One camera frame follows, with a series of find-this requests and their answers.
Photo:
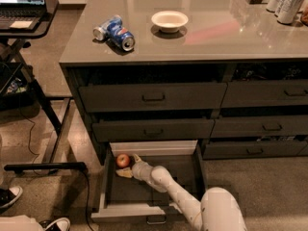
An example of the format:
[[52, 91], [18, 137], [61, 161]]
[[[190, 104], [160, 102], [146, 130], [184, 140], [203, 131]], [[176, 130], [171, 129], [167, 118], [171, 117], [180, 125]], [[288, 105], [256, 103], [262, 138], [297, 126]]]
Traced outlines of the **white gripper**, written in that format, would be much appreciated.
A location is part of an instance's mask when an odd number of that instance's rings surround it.
[[119, 177], [132, 178], [134, 176], [140, 181], [151, 182], [151, 171], [153, 169], [153, 166], [149, 165], [147, 162], [144, 162], [137, 154], [133, 154], [133, 157], [135, 160], [135, 164], [133, 165], [132, 170], [131, 168], [126, 167], [122, 169], [117, 169], [115, 173]]

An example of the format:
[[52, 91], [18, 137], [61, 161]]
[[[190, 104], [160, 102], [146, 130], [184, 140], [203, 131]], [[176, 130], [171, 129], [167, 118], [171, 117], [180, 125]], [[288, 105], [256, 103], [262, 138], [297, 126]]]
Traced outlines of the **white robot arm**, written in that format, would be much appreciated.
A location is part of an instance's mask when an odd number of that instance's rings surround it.
[[213, 187], [197, 200], [181, 187], [162, 166], [153, 167], [137, 154], [134, 163], [127, 154], [119, 154], [115, 171], [120, 177], [135, 178], [160, 193], [168, 193], [195, 231], [247, 231], [236, 198], [226, 189]]

